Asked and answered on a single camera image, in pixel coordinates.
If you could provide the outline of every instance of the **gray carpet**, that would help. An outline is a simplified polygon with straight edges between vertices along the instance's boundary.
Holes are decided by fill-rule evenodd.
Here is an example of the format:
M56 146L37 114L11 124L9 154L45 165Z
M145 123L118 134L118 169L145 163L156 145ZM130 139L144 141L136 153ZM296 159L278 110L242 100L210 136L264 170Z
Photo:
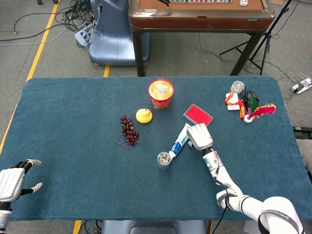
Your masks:
M290 12L296 1L290 4ZM63 0L58 9L68 6L69 0ZM50 13L53 8L51 0L43 0L38 6L35 0L2 0L0 2L0 40L14 37L26 37L43 30L49 16L30 16L18 24L19 35L13 34L14 22L29 13ZM274 5L276 14L281 6ZM280 39L271 41L271 50L267 61L283 71L302 72L312 76L312 4L300 2L296 11L284 29L279 33ZM289 12L283 16L277 29L282 26ZM52 39L62 31L62 26L51 29L48 39ZM47 43L38 62L35 77L77 77L103 75L104 67L95 66L88 58L88 51L78 49L73 40L74 34L66 30L57 40ZM40 42L42 36L13 43ZM248 36L241 34L200 34L202 46L216 54L245 41ZM34 60L38 45L0 47L0 139L2 139L8 125L12 111L18 101L21 89ZM225 60L236 60L237 51L222 56ZM228 75L235 62L222 62L217 57L200 50L198 34L155 33L152 34L151 58L146 66L148 76L209 76ZM245 68L254 73L258 70ZM270 64L265 65L264 73L277 77L280 71ZM135 67L112 66L110 76L135 76ZM290 85L280 85L288 91ZM294 95L285 100L293 125L312 127L312 91L308 90L300 95ZM10 234L22 233L72 233L73 221L34 221L11 222L8 227ZM242 222L224 221L218 232L220 234L243 233ZM307 234L311 234L310 222L304 222Z

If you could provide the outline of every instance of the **grape stem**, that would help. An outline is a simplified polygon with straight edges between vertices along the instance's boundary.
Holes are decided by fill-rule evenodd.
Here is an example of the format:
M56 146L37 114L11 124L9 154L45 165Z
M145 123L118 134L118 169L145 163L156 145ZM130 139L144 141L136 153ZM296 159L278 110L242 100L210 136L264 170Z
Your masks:
M117 143L118 145L121 145L121 146L124 147L124 148L132 148L132 146L122 144L121 142L116 141L116 140L115 140L115 143Z

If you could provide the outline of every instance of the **red grapes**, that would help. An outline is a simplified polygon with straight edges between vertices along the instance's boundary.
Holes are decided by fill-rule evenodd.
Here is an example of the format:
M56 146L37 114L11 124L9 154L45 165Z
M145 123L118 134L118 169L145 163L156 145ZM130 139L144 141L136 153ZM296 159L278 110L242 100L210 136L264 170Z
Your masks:
M138 136L139 134L135 131L132 120L126 116L120 117L121 132L122 135L126 138L126 142L131 146L134 146L136 143L139 143Z

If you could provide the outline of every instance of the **power strip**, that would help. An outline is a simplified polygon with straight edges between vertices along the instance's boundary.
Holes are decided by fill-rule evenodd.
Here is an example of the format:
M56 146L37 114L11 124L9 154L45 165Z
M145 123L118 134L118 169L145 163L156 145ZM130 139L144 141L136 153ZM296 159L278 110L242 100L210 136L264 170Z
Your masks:
M92 25L88 25L75 33L75 39L81 46L87 46L92 33Z
M312 88L312 80L310 78L306 78L305 80L291 87L290 91L296 94L300 94L310 88Z

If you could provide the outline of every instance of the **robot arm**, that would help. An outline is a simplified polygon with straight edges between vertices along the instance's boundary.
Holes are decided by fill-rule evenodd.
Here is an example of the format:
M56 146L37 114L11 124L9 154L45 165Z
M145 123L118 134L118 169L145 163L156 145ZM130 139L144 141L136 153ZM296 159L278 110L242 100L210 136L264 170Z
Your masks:
M32 194L41 188L42 183L38 183L30 189L22 188L28 170L33 165L40 164L39 160L27 159L0 172L0 234L4 234L12 214L11 203L16 201L20 195Z
M166 4L167 6L169 6L170 4L170 0L158 0L160 2L162 2L163 4Z
M205 124L188 128L187 134L189 145L203 152L203 159L216 184L225 188L216 195L222 209L241 212L257 221L262 234L304 234L299 217L288 199L275 196L261 202L242 193L212 148L213 139Z

